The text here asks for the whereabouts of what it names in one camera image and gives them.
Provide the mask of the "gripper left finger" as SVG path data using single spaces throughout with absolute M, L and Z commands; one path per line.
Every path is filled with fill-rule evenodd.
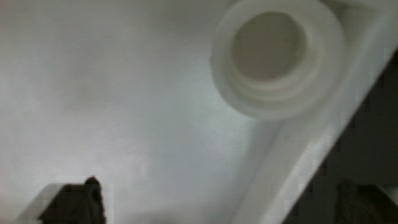
M 96 177 L 89 177 L 82 184 L 63 186 L 38 220 L 43 224 L 107 224 Z

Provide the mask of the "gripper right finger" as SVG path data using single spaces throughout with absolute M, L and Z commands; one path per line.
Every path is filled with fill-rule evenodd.
M 398 224 L 398 204 L 377 185 L 340 182 L 336 224 Z

